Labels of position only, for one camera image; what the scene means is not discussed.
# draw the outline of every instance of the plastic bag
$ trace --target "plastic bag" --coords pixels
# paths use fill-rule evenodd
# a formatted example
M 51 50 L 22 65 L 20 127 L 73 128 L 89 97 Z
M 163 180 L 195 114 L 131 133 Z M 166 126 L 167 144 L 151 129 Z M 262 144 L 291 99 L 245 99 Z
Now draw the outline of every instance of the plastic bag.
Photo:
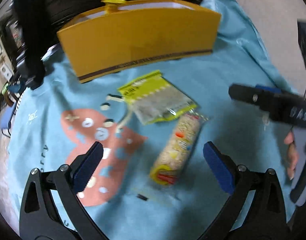
M 192 99 L 167 82 L 159 70 L 118 90 L 142 124 L 171 121 L 197 107 Z
M 170 140 L 151 169 L 150 178 L 153 181 L 161 185 L 176 182 L 205 120 L 207 118 L 193 110 L 179 118 Z

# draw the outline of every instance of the yellow tab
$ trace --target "yellow tab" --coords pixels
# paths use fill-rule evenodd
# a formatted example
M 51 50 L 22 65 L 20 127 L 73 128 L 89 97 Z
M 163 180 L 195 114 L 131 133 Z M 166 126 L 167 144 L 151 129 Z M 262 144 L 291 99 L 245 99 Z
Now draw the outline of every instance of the yellow tab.
M 118 6 L 120 4 L 126 3 L 125 0 L 102 0 L 105 3 L 105 11 L 107 13 L 113 13 L 118 11 Z
M 104 2 L 104 3 L 114 3 L 114 4 L 123 4 L 123 3 L 126 3 L 127 1 L 125 1 L 125 0 L 101 0 L 101 2 Z

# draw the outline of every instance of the finger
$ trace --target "finger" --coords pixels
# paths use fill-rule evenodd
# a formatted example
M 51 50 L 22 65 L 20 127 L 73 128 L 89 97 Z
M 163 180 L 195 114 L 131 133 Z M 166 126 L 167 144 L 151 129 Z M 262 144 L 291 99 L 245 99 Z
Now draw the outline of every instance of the finger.
M 293 143 L 289 145 L 287 158 L 289 162 L 289 168 L 294 170 L 299 160 L 299 153 L 297 152 L 297 149 Z
M 285 144 L 291 144 L 294 142 L 294 136 L 292 132 L 289 132 L 288 135 L 284 139 Z
M 290 179 L 294 178 L 294 170 L 293 169 L 287 168 L 287 174 L 288 174 L 288 177 Z

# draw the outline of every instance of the yellow packaging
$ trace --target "yellow packaging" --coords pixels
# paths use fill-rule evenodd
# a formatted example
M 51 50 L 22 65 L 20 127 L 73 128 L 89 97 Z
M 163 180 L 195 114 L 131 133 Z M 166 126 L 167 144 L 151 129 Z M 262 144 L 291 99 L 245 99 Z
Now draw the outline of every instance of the yellow packaging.
M 151 62 L 210 54 L 221 14 L 181 0 L 103 0 L 57 36 L 80 82 Z
M 178 179 L 205 119 L 190 111 L 179 118 L 172 136 L 155 161 L 150 178 L 161 185 L 172 185 Z
M 132 80 L 118 91 L 142 124 L 171 121 L 197 107 L 167 82 L 159 70 Z

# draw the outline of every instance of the yellow cardboard box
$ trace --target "yellow cardboard box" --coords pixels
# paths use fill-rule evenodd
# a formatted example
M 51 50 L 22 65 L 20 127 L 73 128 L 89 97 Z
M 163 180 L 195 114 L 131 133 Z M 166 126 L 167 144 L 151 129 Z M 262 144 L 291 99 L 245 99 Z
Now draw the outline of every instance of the yellow cardboard box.
M 103 0 L 57 32 L 81 82 L 212 52 L 221 15 L 181 0 Z

